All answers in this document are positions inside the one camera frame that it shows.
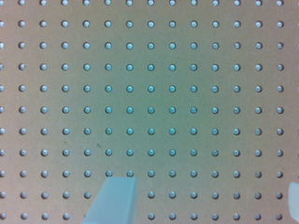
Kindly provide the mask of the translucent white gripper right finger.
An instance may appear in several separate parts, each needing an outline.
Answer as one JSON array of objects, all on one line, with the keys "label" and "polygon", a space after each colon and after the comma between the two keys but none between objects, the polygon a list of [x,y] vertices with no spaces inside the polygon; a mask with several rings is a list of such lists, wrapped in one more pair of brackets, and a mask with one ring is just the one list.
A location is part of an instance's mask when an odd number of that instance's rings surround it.
[{"label": "translucent white gripper right finger", "polygon": [[299,220],[299,183],[291,182],[289,185],[288,206],[291,217]]}]

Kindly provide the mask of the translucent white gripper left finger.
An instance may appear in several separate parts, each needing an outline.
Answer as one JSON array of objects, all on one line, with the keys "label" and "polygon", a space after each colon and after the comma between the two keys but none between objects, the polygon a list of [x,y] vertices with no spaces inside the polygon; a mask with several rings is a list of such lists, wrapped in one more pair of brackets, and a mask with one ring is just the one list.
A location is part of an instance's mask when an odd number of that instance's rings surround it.
[{"label": "translucent white gripper left finger", "polygon": [[82,224],[135,224],[136,178],[108,177]]}]

